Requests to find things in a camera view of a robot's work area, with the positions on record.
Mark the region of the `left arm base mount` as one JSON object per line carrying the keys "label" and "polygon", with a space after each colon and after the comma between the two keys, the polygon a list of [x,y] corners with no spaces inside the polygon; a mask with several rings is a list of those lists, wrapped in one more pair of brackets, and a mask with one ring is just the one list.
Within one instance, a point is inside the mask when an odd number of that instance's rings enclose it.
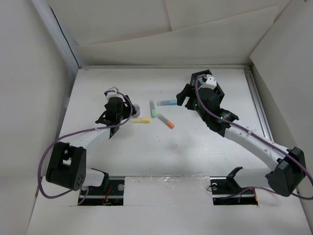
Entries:
{"label": "left arm base mount", "polygon": [[[101,187],[89,186],[89,191],[81,206],[123,206],[125,177],[110,176]],[[84,199],[86,190],[80,191],[78,203]]]}

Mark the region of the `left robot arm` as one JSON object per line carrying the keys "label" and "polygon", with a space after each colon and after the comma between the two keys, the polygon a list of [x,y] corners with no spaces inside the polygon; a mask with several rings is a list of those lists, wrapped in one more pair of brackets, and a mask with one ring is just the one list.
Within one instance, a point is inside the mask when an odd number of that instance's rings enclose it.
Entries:
{"label": "left robot arm", "polygon": [[136,113],[136,109],[127,95],[109,97],[105,109],[95,127],[68,135],[72,138],[67,142],[57,141],[53,145],[46,181],[72,191],[86,187],[93,188],[98,194],[108,191],[108,173],[87,168],[87,156],[112,138],[120,126]]}

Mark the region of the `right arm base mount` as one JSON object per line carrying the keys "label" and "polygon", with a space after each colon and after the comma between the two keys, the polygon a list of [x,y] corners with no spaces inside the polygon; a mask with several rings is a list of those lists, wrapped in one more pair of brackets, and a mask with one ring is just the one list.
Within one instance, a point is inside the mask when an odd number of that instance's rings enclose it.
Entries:
{"label": "right arm base mount", "polygon": [[236,167],[226,176],[210,176],[207,191],[212,193],[214,206],[258,205],[254,188],[240,187],[234,179],[241,169]]}

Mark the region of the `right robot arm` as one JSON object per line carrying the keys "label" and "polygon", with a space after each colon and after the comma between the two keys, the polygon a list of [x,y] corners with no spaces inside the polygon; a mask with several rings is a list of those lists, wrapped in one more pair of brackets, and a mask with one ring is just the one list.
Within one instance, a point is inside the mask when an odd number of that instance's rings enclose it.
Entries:
{"label": "right robot arm", "polygon": [[288,197],[306,177],[304,152],[298,147],[288,149],[270,142],[239,124],[239,118],[232,112],[220,107],[224,93],[219,86],[196,88],[186,84],[177,94],[177,105],[198,113],[207,127],[220,136],[227,138],[254,154],[263,161],[270,173],[265,177],[270,188],[277,194]]}

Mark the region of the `clear jar of paper clips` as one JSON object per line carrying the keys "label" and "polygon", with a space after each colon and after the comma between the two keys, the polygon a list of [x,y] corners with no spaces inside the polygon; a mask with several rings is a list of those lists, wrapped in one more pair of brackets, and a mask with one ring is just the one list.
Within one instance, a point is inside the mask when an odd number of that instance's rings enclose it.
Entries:
{"label": "clear jar of paper clips", "polygon": [[138,118],[141,115],[140,106],[137,104],[134,104],[134,107],[135,107],[135,114],[133,115],[133,118]]}

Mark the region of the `black two-slot organizer box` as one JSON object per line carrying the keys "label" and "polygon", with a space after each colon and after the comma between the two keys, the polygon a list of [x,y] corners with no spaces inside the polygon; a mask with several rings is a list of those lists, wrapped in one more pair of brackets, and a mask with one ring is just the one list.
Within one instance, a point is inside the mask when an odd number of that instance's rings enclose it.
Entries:
{"label": "black two-slot organizer box", "polygon": [[218,98],[218,104],[220,104],[224,98],[224,92],[220,88],[216,78],[212,75],[210,70],[200,71],[193,73],[190,79],[190,85],[198,85],[198,88],[211,89]]}

